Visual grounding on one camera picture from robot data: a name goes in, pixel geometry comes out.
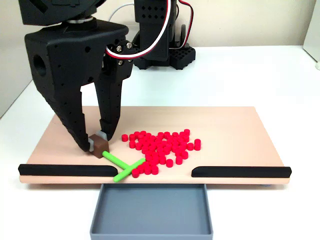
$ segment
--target white table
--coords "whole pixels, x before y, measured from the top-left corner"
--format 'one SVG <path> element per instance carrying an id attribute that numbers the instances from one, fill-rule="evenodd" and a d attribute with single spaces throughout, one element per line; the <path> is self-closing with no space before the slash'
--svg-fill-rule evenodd
<path id="1" fill-rule="evenodd" d="M 214 240 L 319 236 L 320 71 L 301 46 L 197 48 L 184 70 L 132 71 L 123 106 L 255 106 L 289 185 L 209 186 Z M 16 67 L 7 69 L 16 71 Z M 84 106 L 98 105 L 93 84 Z M 27 185 L 27 162 L 54 112 L 33 82 L 0 120 L 0 239 L 89 240 L 99 185 Z"/>

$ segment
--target gray bin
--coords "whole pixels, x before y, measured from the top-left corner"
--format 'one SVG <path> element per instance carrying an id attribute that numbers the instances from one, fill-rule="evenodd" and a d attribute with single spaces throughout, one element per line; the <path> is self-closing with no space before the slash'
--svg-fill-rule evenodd
<path id="1" fill-rule="evenodd" d="M 92 240 L 212 240 L 205 184 L 103 184 Z"/>

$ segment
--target white wire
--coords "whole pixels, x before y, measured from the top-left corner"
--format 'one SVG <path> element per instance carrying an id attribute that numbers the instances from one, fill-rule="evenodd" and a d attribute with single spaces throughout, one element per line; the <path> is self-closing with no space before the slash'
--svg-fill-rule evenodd
<path id="1" fill-rule="evenodd" d="M 166 13 L 166 17 L 165 17 L 165 20 L 164 20 L 164 24 L 163 24 L 163 27 L 158 35 L 158 37 L 155 39 L 155 41 L 151 44 L 151 46 L 149 46 L 146 50 L 143 50 L 142 52 L 139 52 L 139 53 L 135 53 L 135 54 L 127 54 L 127 55 L 122 55 L 122 54 L 117 54 L 117 53 L 114 53 L 112 52 L 108 47 L 106 48 L 106 51 L 111 55 L 111 56 L 114 56 L 114 57 L 117 57 L 117 58 L 129 58 L 129 59 L 133 59 L 133 58 L 139 58 L 141 57 L 142 55 L 145 55 L 147 54 L 148 52 L 150 52 L 150 50 L 152 50 L 157 44 L 158 42 L 160 41 L 161 37 L 163 36 L 166 28 L 167 28 L 167 25 L 168 25 L 168 22 L 169 22 L 169 18 L 170 18 L 170 13 L 171 13 L 171 0 L 167 0 L 167 13 Z"/>
<path id="2" fill-rule="evenodd" d="M 192 20 L 192 10 L 190 9 L 190 20 L 189 20 L 189 24 L 188 24 L 188 27 L 186 28 L 186 33 L 185 33 L 185 38 L 184 38 L 184 41 L 183 41 L 183 43 L 181 44 L 181 46 L 180 47 L 171 47 L 171 48 L 169 48 L 169 49 L 182 49 L 185 45 L 186 45 L 186 43 L 187 43 L 187 37 L 188 37 L 188 31 L 189 31 L 189 27 L 190 27 L 190 24 L 191 24 L 191 20 Z"/>
<path id="3" fill-rule="evenodd" d="M 135 2 L 128 2 L 128 3 L 125 3 L 121 6 L 119 6 L 116 10 L 113 11 L 113 13 L 110 15 L 109 19 L 108 19 L 108 22 L 110 22 L 111 18 L 115 15 L 115 13 L 119 10 L 119 9 L 122 9 L 123 7 L 125 6 L 130 6 L 130 5 L 135 5 Z"/>

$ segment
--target green rod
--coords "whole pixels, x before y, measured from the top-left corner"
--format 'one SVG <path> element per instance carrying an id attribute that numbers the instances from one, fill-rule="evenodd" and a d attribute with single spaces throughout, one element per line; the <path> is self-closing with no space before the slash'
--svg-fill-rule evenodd
<path id="1" fill-rule="evenodd" d="M 104 151 L 102 153 L 102 156 L 104 156 L 106 159 L 108 159 L 110 162 L 114 163 L 115 165 L 117 165 L 118 167 L 122 168 L 122 169 L 127 169 L 130 167 L 130 165 L 126 164 L 125 162 L 121 161 L 119 158 L 117 158 L 116 156 L 113 156 L 112 154 L 110 154 L 107 151 Z"/>
<path id="2" fill-rule="evenodd" d="M 126 168 L 125 170 L 123 170 L 122 172 L 120 172 L 118 175 L 116 175 L 113 178 L 113 181 L 115 183 L 121 181 L 122 179 L 124 179 L 125 177 L 127 177 L 128 175 L 131 174 L 133 169 L 136 169 L 139 165 L 143 164 L 146 161 L 145 158 L 141 158 L 140 160 L 138 160 L 137 162 L 135 162 L 134 164 L 132 164 L 131 166 L 129 166 L 128 168 Z"/>

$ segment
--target hole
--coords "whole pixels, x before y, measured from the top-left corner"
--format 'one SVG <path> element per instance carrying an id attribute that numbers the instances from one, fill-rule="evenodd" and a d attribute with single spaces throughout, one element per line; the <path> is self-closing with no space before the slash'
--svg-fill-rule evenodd
<path id="1" fill-rule="evenodd" d="M 47 74 L 45 62 L 39 55 L 33 57 L 33 65 L 41 77 L 44 77 Z"/>

